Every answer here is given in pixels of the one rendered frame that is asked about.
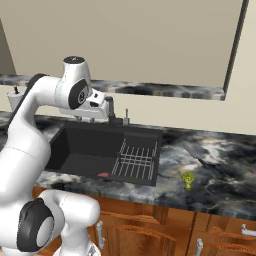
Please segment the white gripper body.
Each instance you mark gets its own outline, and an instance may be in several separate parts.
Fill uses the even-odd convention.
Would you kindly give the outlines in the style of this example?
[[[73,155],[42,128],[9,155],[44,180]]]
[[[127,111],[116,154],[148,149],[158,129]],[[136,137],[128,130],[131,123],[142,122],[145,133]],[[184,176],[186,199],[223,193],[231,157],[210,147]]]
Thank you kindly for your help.
[[[94,118],[96,122],[105,122],[108,120],[109,105],[107,101],[103,101],[98,107],[92,107],[89,101],[85,101],[75,110],[60,108],[59,111],[62,114],[79,117],[86,121]]]

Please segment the black sink faucet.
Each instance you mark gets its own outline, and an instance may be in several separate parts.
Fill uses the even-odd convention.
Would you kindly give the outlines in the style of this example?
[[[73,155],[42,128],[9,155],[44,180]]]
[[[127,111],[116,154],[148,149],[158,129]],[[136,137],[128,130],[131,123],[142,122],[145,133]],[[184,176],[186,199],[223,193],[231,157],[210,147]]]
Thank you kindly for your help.
[[[112,96],[106,96],[105,100],[108,103],[108,120],[110,124],[113,125],[122,125],[123,119],[117,118],[114,112],[114,99]]]

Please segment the black kitchen sink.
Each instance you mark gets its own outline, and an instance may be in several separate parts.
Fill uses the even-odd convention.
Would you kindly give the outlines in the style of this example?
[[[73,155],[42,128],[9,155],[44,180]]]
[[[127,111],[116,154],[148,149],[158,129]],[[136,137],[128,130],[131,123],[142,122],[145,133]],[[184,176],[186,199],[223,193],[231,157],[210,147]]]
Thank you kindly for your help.
[[[51,157],[45,167],[49,172],[117,181],[110,177],[126,136],[155,138],[158,142],[157,166],[153,172],[155,186],[159,166],[162,131],[136,126],[67,122],[51,139]],[[102,172],[108,177],[99,177]]]

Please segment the green broccoli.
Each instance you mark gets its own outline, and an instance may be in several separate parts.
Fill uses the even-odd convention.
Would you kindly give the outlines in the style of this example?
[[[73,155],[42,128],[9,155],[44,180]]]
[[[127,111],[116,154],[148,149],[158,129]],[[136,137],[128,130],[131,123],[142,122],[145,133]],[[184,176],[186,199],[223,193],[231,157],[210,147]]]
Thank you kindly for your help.
[[[184,188],[186,190],[190,190],[191,189],[191,184],[195,180],[194,173],[193,172],[184,172],[181,175],[181,180],[185,182]]]

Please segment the white dispenser with black pump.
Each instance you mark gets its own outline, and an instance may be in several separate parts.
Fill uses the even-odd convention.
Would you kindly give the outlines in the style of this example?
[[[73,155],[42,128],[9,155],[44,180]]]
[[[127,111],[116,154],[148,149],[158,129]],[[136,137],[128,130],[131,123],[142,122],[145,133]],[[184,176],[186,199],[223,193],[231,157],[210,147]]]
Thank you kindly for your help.
[[[14,86],[13,90],[7,93],[7,97],[11,110],[14,111],[23,97],[23,92],[19,91],[17,86]]]

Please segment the marble window sill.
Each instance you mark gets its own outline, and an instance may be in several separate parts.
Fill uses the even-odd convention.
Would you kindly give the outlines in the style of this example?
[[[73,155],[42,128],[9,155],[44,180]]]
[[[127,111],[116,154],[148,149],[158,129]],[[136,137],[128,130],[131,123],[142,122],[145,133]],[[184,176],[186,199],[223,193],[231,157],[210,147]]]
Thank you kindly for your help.
[[[78,81],[82,81],[87,85],[88,88],[94,88],[103,93],[177,97],[217,101],[223,101],[225,99],[225,92],[221,87],[90,80],[89,77],[84,74],[64,74],[62,77],[53,77],[41,73],[33,76],[0,74],[0,85],[4,86],[28,86],[31,88],[33,84],[37,84],[38,87],[55,87],[56,85],[66,85],[67,90],[70,90]]]

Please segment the wooden cupboard door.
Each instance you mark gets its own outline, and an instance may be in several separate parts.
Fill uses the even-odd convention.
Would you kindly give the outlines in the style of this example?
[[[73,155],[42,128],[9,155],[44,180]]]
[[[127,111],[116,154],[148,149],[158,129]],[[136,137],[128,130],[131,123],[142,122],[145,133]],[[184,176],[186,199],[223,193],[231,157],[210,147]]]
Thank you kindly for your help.
[[[194,213],[95,197],[100,203],[102,256],[186,256]]]
[[[197,239],[203,241],[200,256],[256,256],[256,247],[219,242],[207,233],[211,214],[197,213],[186,256],[195,256]]]

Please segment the wooden drawer front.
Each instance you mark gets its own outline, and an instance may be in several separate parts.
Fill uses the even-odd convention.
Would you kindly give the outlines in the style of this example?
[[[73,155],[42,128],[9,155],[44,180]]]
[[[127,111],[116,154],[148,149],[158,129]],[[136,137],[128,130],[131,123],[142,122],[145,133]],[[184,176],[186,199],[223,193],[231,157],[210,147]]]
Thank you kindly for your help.
[[[211,215],[207,233],[214,236],[219,242],[256,247],[256,237],[242,234],[243,224],[247,229],[256,231],[256,221]]]

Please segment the dark window frame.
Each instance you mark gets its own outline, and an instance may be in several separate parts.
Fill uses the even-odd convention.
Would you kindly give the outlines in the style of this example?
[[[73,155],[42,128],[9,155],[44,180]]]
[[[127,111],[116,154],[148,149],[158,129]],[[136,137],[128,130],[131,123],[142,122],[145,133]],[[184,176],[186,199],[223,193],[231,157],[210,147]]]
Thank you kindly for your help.
[[[235,63],[235,58],[237,55],[237,50],[238,50],[239,41],[241,38],[241,33],[242,33],[242,29],[243,29],[245,16],[247,13],[248,4],[249,4],[249,0],[242,1],[239,19],[238,19],[237,27],[236,27],[236,31],[235,31],[234,41],[233,41],[233,45],[232,45],[232,49],[231,49],[229,62],[228,62],[227,72],[225,75],[225,80],[224,80],[224,85],[223,85],[223,96],[221,97],[222,101],[224,101],[226,99],[227,90],[229,87],[229,83],[230,83],[230,79],[231,79],[231,75],[232,75],[232,71],[233,71],[233,67],[234,67],[234,63]]]

